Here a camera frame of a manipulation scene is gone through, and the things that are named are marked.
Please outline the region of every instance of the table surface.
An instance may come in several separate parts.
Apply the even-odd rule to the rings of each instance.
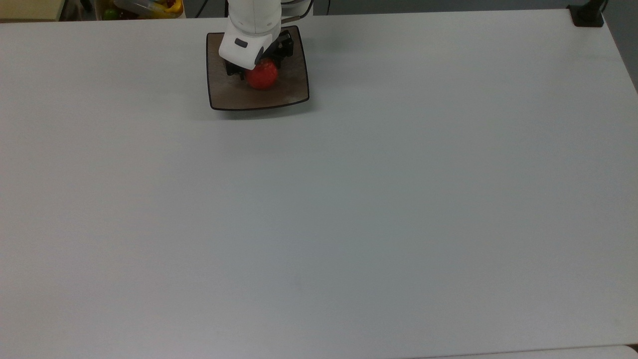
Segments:
[[[299,27],[310,101],[229,113],[224,20],[0,24],[0,356],[638,342],[638,96],[606,27]]]
[[[638,354],[626,346],[603,346],[558,350],[523,351],[482,355],[448,356],[449,359],[637,359]]]

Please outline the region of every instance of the red tomato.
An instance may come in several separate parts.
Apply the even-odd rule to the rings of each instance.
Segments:
[[[277,80],[277,66],[269,59],[265,58],[252,70],[246,70],[246,80],[253,89],[269,89]]]

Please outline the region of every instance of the square plate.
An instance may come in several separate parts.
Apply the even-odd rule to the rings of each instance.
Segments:
[[[208,95],[211,107],[222,111],[245,111],[272,109],[308,101],[308,70],[299,28],[286,26],[295,42],[293,54],[284,58],[275,85],[268,90],[251,88],[239,75],[228,76],[224,59],[218,50],[224,33],[206,36],[206,67],[208,73]]]

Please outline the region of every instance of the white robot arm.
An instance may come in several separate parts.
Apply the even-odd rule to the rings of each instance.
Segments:
[[[252,70],[281,32],[281,16],[299,15],[311,0],[228,0],[228,24],[219,55]]]

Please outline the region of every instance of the black mount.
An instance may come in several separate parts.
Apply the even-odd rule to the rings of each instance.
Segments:
[[[590,0],[585,5],[567,5],[572,14],[572,22],[578,27],[602,27],[605,21],[602,19],[600,7],[605,0]]]

